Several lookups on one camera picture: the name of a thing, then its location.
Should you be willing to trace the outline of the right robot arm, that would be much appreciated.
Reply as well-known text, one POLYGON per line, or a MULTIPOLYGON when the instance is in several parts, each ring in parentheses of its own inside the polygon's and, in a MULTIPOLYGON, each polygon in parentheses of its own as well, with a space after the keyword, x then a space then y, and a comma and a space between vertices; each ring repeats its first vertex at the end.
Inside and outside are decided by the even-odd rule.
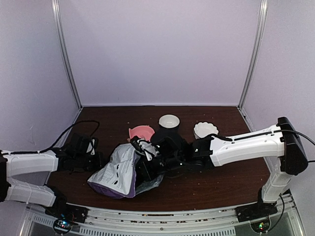
POLYGON ((135 136, 131 144, 140 155, 136 163, 138 182, 151 181, 167 172, 213 169, 223 165, 260 157, 274 157, 276 165, 260 189, 258 202, 252 206, 257 217, 264 216, 278 200, 293 176, 309 165, 301 137, 286 117, 256 132, 225 137, 211 133, 188 143, 177 132, 158 130, 149 141, 135 136))

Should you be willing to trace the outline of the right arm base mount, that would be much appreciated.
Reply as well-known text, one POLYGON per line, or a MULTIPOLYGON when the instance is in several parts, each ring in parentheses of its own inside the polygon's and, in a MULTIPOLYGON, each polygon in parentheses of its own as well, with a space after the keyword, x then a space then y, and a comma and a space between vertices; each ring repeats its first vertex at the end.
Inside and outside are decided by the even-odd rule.
POLYGON ((235 212, 239 223, 248 222, 255 233, 264 234, 271 229, 270 216, 278 209, 276 203, 264 203, 260 198, 256 203, 236 207, 235 212))

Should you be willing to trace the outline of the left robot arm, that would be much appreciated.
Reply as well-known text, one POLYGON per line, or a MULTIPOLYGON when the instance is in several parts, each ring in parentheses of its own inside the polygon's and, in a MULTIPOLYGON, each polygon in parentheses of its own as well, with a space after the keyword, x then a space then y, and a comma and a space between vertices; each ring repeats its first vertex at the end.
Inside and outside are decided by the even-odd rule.
POLYGON ((105 158, 96 150, 98 139, 74 134, 68 144, 40 151, 1 151, 0 200, 31 203, 49 207, 59 218, 67 218, 71 208, 66 196, 55 187, 38 186, 14 179, 15 176, 62 172, 76 169, 85 172, 100 170, 105 158))

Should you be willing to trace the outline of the purple pet food bag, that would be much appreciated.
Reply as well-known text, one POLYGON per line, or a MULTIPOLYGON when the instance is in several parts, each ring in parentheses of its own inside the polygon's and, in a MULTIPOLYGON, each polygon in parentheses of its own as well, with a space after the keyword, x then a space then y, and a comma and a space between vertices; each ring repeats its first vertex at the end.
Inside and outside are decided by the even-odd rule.
POLYGON ((159 187, 164 175, 136 186, 140 175, 135 165, 140 156, 131 144, 118 145, 110 156, 110 161, 87 180, 88 185, 97 193, 113 199, 134 198, 136 195, 159 187))

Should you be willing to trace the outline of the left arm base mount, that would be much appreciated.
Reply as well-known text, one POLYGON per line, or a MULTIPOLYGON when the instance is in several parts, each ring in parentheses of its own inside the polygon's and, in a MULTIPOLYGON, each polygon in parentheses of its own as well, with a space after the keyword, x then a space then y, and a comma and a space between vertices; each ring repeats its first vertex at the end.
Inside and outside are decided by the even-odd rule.
POLYGON ((56 218, 53 223, 53 230, 57 235, 68 234, 73 226, 84 223, 88 209, 83 206, 75 206, 67 203, 67 197, 56 187, 48 186, 56 197, 51 206, 44 206, 45 213, 56 218))

